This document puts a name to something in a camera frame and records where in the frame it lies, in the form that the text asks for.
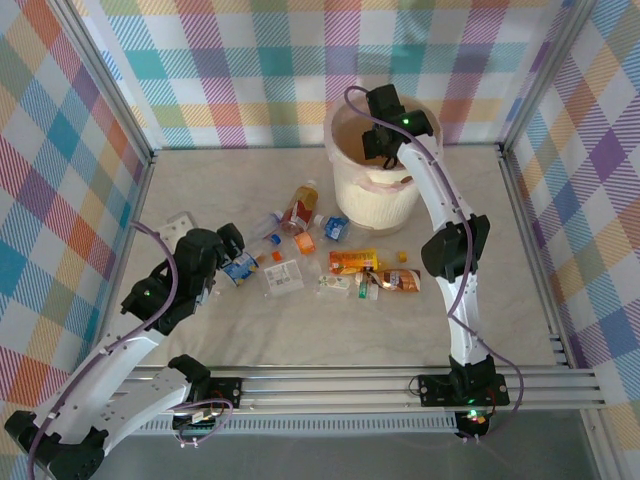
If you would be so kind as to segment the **blue yellow label bottle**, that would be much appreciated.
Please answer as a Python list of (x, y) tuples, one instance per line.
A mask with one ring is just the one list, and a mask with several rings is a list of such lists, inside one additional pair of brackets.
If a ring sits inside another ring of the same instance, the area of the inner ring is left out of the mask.
[(239, 287), (259, 269), (257, 260), (245, 252), (222, 269), (233, 287)]

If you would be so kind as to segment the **clear bottle with white cap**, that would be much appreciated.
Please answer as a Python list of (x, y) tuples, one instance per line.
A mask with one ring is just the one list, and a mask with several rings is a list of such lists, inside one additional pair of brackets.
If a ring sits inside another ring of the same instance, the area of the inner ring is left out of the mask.
[(263, 239), (276, 232), (283, 217), (282, 211), (273, 211), (262, 215), (249, 229), (249, 237)]

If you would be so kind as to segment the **tea bottle with red label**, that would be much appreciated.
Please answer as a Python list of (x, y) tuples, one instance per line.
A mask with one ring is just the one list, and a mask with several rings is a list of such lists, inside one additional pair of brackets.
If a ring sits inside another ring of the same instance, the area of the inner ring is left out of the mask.
[(315, 180), (309, 180), (296, 189), (280, 221), (280, 227), (285, 234), (293, 237), (309, 228), (318, 198)]

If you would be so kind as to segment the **small blue label bottle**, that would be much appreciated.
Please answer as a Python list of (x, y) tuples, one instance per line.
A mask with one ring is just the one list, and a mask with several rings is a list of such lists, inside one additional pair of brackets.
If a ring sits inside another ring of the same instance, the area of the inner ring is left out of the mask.
[(335, 242), (341, 242), (346, 238), (350, 226), (348, 218), (333, 215), (316, 215), (313, 223), (325, 238)]

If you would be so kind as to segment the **clear bottle white green label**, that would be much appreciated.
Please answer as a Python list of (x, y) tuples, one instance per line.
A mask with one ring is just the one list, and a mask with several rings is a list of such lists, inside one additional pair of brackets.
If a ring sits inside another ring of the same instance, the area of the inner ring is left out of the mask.
[(352, 280), (348, 276), (322, 274), (317, 279), (315, 292), (322, 296), (346, 298), (351, 292), (351, 287)]

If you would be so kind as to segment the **orange snack packet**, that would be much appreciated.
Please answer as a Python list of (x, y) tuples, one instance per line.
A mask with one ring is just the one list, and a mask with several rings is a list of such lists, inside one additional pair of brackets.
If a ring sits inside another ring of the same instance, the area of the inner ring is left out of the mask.
[(382, 248), (331, 251), (328, 256), (329, 272), (336, 275), (384, 270), (395, 262), (395, 254)]

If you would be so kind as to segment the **white bin with pink liner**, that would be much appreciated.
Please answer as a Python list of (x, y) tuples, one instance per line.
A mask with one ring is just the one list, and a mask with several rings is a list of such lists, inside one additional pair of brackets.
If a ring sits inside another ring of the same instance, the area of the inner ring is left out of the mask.
[(419, 192), (402, 164), (385, 169), (383, 157), (364, 158), (362, 134), (372, 127), (344, 99), (337, 99), (324, 121), (325, 149), (340, 210), (360, 227), (393, 232), (408, 220)]

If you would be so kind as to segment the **small control board with lights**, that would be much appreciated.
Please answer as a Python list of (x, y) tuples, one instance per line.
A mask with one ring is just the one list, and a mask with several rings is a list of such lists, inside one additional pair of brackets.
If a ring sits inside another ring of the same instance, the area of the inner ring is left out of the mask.
[(456, 412), (455, 420), (457, 432), (455, 435), (463, 440), (486, 435), (490, 428), (490, 420), (492, 416), (493, 413), (491, 411), (477, 409)]

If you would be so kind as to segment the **aluminium side rail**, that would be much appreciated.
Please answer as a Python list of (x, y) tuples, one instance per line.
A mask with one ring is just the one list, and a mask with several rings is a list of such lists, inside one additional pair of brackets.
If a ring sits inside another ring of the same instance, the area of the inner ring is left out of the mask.
[(156, 163), (157, 158), (152, 157), (142, 170), (140, 187), (136, 194), (135, 202), (133, 204), (129, 220), (126, 224), (126, 229), (124, 230), (125, 236), (121, 245), (121, 250), (116, 258), (116, 264), (114, 267), (112, 279), (110, 280), (107, 289), (106, 303), (103, 305), (103, 311), (101, 313), (99, 322), (92, 338), (91, 350), (93, 350), (98, 345), (100, 340), (107, 333), (107, 330), (111, 326), (112, 320), (116, 315), (116, 311), (118, 310), (118, 294), (122, 285), (128, 258), (136, 235), (136, 230), (131, 226), (131, 223), (133, 221), (139, 220), (141, 217), (148, 191), (152, 182)]
[(514, 170), (516, 165), (515, 157), (502, 143), (497, 144), (496, 151), (502, 178), (523, 243), (529, 270), (532, 274), (536, 295), (541, 303), (549, 330), (550, 342), (554, 355), (556, 356), (556, 363), (566, 368), (575, 368), (575, 358), (560, 319), (551, 284), (546, 276), (532, 224), (529, 221), (529, 216), (525, 208), (524, 198), (517, 184)]

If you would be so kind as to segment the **aluminium frame post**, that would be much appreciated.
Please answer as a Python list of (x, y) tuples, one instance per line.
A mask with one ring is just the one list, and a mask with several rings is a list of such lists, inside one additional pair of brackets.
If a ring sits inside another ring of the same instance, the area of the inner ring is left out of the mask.
[(508, 123), (508, 129), (503, 139), (498, 142), (502, 153), (512, 150), (519, 138), (524, 134), (535, 110), (556, 78), (596, 3), (597, 0), (570, 1), (567, 13), (556, 29), (556, 34), (550, 45), (545, 49), (540, 60), (535, 61), (539, 67), (530, 83), (529, 90), (515, 110), (512, 120)]
[(147, 165), (154, 164), (154, 150), (136, 121), (132, 110), (120, 91), (116, 80), (93, 41), (84, 21), (78, 14), (72, 0), (45, 0), (55, 17), (69, 36), (81, 61), (98, 90), (104, 95), (114, 116), (120, 122), (128, 140)]

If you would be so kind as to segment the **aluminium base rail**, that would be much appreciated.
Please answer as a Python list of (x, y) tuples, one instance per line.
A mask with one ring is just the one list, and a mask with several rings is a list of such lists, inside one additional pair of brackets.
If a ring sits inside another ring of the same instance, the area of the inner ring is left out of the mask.
[[(417, 376), (445, 367), (213, 367), (214, 377), (241, 380), (239, 415), (400, 413), (424, 409)], [(581, 410), (605, 406), (595, 373), (566, 366), (524, 366), (520, 409)]]

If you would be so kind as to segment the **aluminium frame leg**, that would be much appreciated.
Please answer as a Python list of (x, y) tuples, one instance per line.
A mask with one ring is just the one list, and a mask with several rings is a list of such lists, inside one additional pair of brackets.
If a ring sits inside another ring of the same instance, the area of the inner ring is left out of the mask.
[(600, 412), (596, 409), (582, 409), (580, 415), (600, 479), (620, 480), (614, 452)]

